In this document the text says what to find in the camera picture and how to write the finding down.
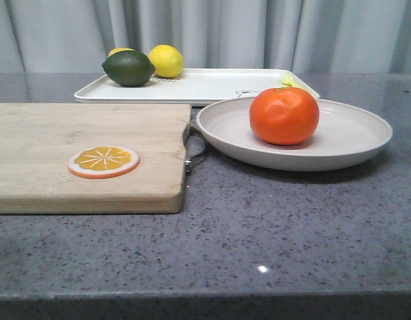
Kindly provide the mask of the beige round plate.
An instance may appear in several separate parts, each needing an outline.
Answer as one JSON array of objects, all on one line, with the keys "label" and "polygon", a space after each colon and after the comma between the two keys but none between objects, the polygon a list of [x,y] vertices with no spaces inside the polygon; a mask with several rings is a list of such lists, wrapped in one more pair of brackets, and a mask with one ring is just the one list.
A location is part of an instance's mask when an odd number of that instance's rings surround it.
[{"label": "beige round plate", "polygon": [[239,161],[283,171],[331,171],[365,162],[392,138],[383,118],[355,106],[310,98],[301,109],[272,99],[213,103],[197,115],[204,138]]}]

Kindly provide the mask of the orange mandarin fruit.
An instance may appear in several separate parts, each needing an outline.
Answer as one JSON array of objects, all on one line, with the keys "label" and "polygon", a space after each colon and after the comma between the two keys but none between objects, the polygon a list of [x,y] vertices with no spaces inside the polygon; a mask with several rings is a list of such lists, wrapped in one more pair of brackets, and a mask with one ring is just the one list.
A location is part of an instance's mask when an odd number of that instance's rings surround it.
[{"label": "orange mandarin fruit", "polygon": [[320,111],[316,99],[297,87],[271,88],[250,104],[253,133],[276,145],[297,145],[311,138],[318,127]]}]

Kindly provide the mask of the white rectangular tray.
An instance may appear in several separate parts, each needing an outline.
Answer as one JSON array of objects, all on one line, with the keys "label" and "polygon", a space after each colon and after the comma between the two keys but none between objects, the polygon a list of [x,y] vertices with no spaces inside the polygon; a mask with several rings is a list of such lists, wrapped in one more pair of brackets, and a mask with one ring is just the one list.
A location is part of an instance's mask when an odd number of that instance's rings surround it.
[{"label": "white rectangular tray", "polygon": [[[75,99],[81,103],[184,103],[202,107],[227,99],[255,97],[265,89],[281,87],[279,80],[285,75],[297,77],[281,69],[186,68],[177,78],[154,76],[140,87],[122,87],[103,75],[78,90]],[[311,87],[308,92],[320,97]]]}]

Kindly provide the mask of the orange slice disc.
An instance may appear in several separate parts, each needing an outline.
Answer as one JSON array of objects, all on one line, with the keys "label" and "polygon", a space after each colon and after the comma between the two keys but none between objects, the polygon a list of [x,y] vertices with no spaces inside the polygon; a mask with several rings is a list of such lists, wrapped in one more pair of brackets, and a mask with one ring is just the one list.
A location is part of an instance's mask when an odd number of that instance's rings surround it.
[{"label": "orange slice disc", "polygon": [[108,179],[136,169],[140,160],[139,154],[128,147],[96,146],[73,155],[68,170],[86,179]]}]

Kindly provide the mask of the yellow plastic fork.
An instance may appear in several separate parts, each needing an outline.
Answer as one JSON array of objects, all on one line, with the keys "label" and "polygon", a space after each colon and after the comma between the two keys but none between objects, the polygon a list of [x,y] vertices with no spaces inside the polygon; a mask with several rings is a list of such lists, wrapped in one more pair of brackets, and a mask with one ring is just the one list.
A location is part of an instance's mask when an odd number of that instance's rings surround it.
[{"label": "yellow plastic fork", "polygon": [[281,87],[297,87],[308,91],[310,87],[301,79],[293,75],[285,75],[279,80]]}]

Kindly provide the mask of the green lime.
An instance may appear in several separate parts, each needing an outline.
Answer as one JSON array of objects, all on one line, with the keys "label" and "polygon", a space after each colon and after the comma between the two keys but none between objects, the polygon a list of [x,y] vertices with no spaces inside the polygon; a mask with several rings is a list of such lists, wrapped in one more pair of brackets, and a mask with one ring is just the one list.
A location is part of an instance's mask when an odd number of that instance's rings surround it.
[{"label": "green lime", "polygon": [[124,87],[139,87],[146,84],[155,73],[150,59],[139,51],[115,53],[102,63],[108,78]]}]

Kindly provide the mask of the yellow lemon behind lime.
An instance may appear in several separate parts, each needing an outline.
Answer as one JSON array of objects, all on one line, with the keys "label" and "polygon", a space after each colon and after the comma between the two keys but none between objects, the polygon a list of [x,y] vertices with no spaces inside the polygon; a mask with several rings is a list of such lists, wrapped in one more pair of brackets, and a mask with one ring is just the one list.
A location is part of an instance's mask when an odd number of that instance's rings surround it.
[{"label": "yellow lemon behind lime", "polygon": [[109,51],[108,56],[114,55],[115,53],[123,52],[123,51],[133,51],[132,48],[129,47],[117,47]]}]

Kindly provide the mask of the wooden cutting board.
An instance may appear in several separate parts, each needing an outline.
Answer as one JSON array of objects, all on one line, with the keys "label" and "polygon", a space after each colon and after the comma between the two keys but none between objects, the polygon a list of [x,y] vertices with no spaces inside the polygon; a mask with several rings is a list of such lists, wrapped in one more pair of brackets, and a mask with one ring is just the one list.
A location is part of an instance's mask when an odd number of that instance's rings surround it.
[{"label": "wooden cutting board", "polygon": [[0,214],[176,213],[187,104],[0,103]]}]

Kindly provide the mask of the grey curtain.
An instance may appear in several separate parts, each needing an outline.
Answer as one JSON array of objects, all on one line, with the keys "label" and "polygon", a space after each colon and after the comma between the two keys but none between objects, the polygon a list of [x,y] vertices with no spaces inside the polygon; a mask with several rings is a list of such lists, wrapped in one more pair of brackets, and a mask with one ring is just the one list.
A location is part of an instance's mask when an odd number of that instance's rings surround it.
[{"label": "grey curtain", "polygon": [[159,44],[187,67],[411,74],[411,1],[0,1],[0,73],[98,73]]}]

